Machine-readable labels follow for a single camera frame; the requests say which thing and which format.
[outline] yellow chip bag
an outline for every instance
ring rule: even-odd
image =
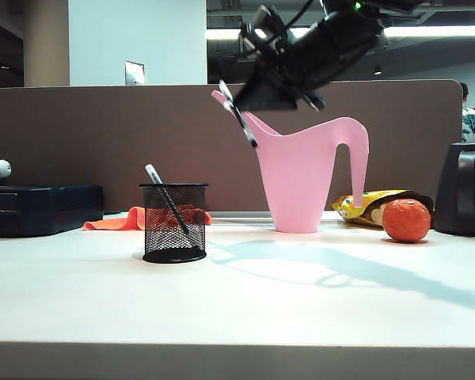
[[[354,206],[353,196],[341,196],[332,203],[332,209],[340,214],[345,222],[353,222],[364,226],[383,228],[382,215],[388,202],[400,199],[413,199],[421,202],[433,215],[433,199],[423,196],[412,190],[380,190],[376,192],[365,192],[363,194],[363,205]]]

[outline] gray cubicle partition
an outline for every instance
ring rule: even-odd
[[[238,85],[230,86],[237,92]],[[164,182],[208,182],[213,211],[268,209],[257,156],[214,85],[0,89],[0,158],[8,184],[100,184],[108,210],[141,205],[144,165]],[[413,189],[435,197],[450,143],[461,138],[455,81],[334,82],[327,108],[256,112],[280,133],[350,116],[370,136],[367,191]],[[352,192],[340,146],[326,209]]]

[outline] ceiling light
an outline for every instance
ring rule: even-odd
[[[206,40],[237,40],[239,29],[206,29]]]
[[[475,25],[394,26],[385,29],[388,37],[474,37]]]
[[[291,28],[292,34],[296,38],[304,36],[310,28]],[[236,40],[239,36],[239,29],[207,29],[207,40]],[[384,29],[388,37],[473,37],[475,36],[475,25],[457,26],[393,26]]]

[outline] orange towel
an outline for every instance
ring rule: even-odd
[[[206,211],[206,224],[211,224],[211,215]],[[144,207],[134,206],[126,218],[109,218],[85,222],[83,230],[144,230]]]

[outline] ceiling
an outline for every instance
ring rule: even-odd
[[[259,5],[274,6],[284,22],[288,22],[305,4],[305,0],[207,0],[209,29],[238,29],[243,22],[252,22]],[[385,12],[398,16],[389,10]],[[314,1],[294,27],[306,27],[324,17],[318,0]],[[417,6],[408,19],[396,19],[394,26],[413,25],[475,25],[475,0],[434,0]],[[207,42],[210,82],[224,78],[226,82],[243,82],[252,70],[255,57],[232,57],[247,50],[239,40]],[[475,37],[389,39],[387,49],[370,51],[354,67],[343,73],[340,80],[369,80],[373,67],[380,64],[385,77],[405,75],[409,71],[432,70],[475,61]]]

